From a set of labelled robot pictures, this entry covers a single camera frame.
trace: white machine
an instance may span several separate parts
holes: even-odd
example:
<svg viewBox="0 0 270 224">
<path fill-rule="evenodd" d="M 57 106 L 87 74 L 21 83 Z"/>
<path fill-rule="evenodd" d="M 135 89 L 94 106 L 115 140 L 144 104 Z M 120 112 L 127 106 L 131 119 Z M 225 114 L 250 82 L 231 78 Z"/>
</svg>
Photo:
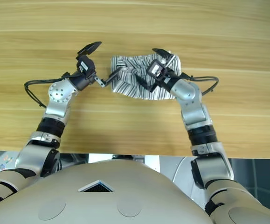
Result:
<svg viewBox="0 0 270 224">
<path fill-rule="evenodd" d="M 197 156 L 191 162 L 194 181 L 207 195 L 205 211 L 168 178 L 128 156 L 61 170 L 57 148 L 70 103 L 89 84 L 98 82 L 105 87 L 117 73 L 106 81 L 96 76 L 94 63 L 86 55 L 100 44 L 92 43 L 78 52 L 73 75 L 65 73 L 60 79 L 25 84 L 26 92 L 45 107 L 28 86 L 52 83 L 49 104 L 37 130 L 20 151 L 15 169 L 0 172 L 0 224 L 270 224 L 270 210 L 233 181 L 223 145 L 201 103 L 202 93 L 190 82 L 198 78 L 185 73 L 176 76 L 168 68 L 172 54 L 166 65 L 157 60 L 150 64 L 147 71 L 155 85 L 145 87 L 150 91 L 156 86 L 165 88 L 181 106 L 192 154 Z"/>
</svg>

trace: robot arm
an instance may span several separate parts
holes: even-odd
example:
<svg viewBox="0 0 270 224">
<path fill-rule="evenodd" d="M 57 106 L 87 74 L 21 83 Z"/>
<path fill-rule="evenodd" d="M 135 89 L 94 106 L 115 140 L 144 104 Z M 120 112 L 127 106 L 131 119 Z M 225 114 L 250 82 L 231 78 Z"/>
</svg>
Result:
<svg viewBox="0 0 270 224">
<path fill-rule="evenodd" d="M 198 85 L 187 82 L 191 77 L 174 74 L 168 68 L 173 55 L 162 49 L 158 54 L 168 55 L 168 63 L 152 61 L 147 73 L 155 79 L 154 86 L 173 94 L 181 107 L 181 116 L 197 156 L 191 162 L 195 184 L 206 191 L 205 211 L 215 224 L 270 223 L 270 210 L 262 206 L 242 185 L 235 182 L 232 167 L 221 142 L 217 140 L 212 119 L 201 102 Z"/>
<path fill-rule="evenodd" d="M 57 148 L 60 146 L 61 135 L 69 118 L 71 102 L 80 91 L 94 82 L 98 82 L 101 87 L 106 87 L 119 72 L 119 70 L 114 71 L 106 81 L 96 76 L 95 65 L 86 55 L 91 54 L 100 44 L 101 42 L 95 42 L 80 50 L 76 58 L 77 71 L 72 75 L 66 72 L 61 79 L 49 87 L 49 104 L 37 130 L 31 134 L 20 151 L 15 169 L 0 172 L 0 201 L 31 185 L 39 178 L 61 169 Z M 26 92 L 33 99 L 37 98 L 28 90 L 28 83 L 36 81 L 25 84 Z"/>
</svg>

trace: gray and white striped fabric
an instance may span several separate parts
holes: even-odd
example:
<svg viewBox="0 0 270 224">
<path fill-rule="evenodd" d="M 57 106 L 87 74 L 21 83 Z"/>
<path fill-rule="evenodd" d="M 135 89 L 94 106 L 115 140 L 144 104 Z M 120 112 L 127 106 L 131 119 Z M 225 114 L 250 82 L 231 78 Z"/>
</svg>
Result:
<svg viewBox="0 0 270 224">
<path fill-rule="evenodd" d="M 142 77 L 148 85 L 154 84 L 154 79 L 146 73 L 146 68 L 154 59 L 158 59 L 162 64 L 166 63 L 166 60 L 158 54 L 134 57 L 114 56 L 111 61 L 111 72 L 119 67 L 122 67 L 122 69 L 112 81 L 112 91 L 139 99 L 174 99 L 174 96 L 163 88 L 157 87 L 151 93 L 137 82 L 135 74 Z M 178 56 L 175 57 L 169 67 L 178 76 L 181 74 L 181 64 Z"/>
</svg>

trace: vent grille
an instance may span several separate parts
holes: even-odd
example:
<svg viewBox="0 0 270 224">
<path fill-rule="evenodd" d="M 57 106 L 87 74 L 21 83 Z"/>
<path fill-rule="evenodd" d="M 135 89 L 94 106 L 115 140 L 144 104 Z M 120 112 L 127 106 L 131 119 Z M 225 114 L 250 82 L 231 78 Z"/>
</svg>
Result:
<svg viewBox="0 0 270 224">
<path fill-rule="evenodd" d="M 102 184 L 98 184 L 92 188 L 89 188 L 83 192 L 111 192 L 109 189 L 104 187 Z"/>
<path fill-rule="evenodd" d="M 113 192 L 113 188 L 105 182 L 98 180 L 78 190 L 79 192 Z"/>
</svg>

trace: wooden table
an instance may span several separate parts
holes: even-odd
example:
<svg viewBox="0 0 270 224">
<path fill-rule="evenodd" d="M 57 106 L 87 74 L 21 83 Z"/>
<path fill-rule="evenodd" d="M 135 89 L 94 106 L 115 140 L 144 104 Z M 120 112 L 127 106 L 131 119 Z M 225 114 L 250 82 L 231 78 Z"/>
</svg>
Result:
<svg viewBox="0 0 270 224">
<path fill-rule="evenodd" d="M 0 150 L 20 150 L 44 112 L 23 84 L 75 71 L 77 51 L 94 41 L 103 78 L 113 55 L 154 47 L 178 54 L 189 75 L 218 76 L 203 102 L 228 156 L 270 158 L 270 0 L 0 0 Z M 47 103 L 48 85 L 31 88 Z M 94 84 L 72 108 L 61 152 L 191 154 L 175 100 Z"/>
</svg>

